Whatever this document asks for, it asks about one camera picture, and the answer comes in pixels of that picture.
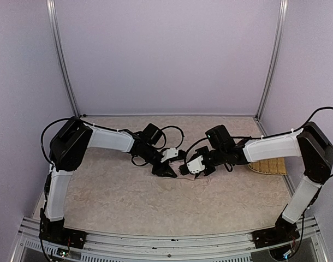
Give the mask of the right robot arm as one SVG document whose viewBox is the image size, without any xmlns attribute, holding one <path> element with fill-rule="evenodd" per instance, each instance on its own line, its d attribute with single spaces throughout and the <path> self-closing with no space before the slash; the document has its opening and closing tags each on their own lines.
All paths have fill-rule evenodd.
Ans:
<svg viewBox="0 0 333 262">
<path fill-rule="evenodd" d="M 218 125 L 205 134 L 212 149 L 204 146 L 196 150 L 186 164 L 191 174 L 203 172 L 209 175 L 217 166 L 224 164 L 247 165 L 266 159 L 302 158 L 304 176 L 282 212 L 282 218 L 290 224 L 298 221 L 331 176 L 333 145 L 314 122 L 282 135 L 242 139 L 239 142 L 234 141 L 224 125 Z"/>
</svg>

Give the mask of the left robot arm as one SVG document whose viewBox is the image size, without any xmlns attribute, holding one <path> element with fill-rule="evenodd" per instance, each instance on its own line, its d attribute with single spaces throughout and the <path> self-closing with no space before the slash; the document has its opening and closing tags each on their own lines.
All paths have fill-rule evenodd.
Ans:
<svg viewBox="0 0 333 262">
<path fill-rule="evenodd" d="M 70 178 L 81 165 L 88 148 L 103 148 L 140 157 L 152 165 L 152 174 L 176 178 L 170 161 L 180 156 L 179 148 L 156 148 L 155 144 L 165 134 L 154 124 L 144 130 L 112 129 L 97 126 L 77 117 L 65 118 L 64 126 L 50 141 L 49 174 L 44 185 L 45 204 L 40 210 L 41 219 L 49 222 L 63 221 L 64 202 Z"/>
</svg>

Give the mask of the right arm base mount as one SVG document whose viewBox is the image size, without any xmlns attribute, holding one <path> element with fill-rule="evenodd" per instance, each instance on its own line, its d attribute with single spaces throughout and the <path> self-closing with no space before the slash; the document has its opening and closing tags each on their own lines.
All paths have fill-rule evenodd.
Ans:
<svg viewBox="0 0 333 262">
<path fill-rule="evenodd" d="M 253 242 L 256 248 L 274 246 L 277 244 L 298 239 L 300 233 L 296 224 L 276 225 L 271 228 L 252 232 Z"/>
</svg>

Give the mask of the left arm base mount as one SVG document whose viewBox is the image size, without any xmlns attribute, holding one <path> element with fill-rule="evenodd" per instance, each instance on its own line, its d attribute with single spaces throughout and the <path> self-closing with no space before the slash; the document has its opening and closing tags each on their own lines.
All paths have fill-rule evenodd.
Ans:
<svg viewBox="0 0 333 262">
<path fill-rule="evenodd" d="M 39 238 L 70 248 L 83 249 L 87 232 L 65 228 L 62 225 L 42 225 Z"/>
</svg>

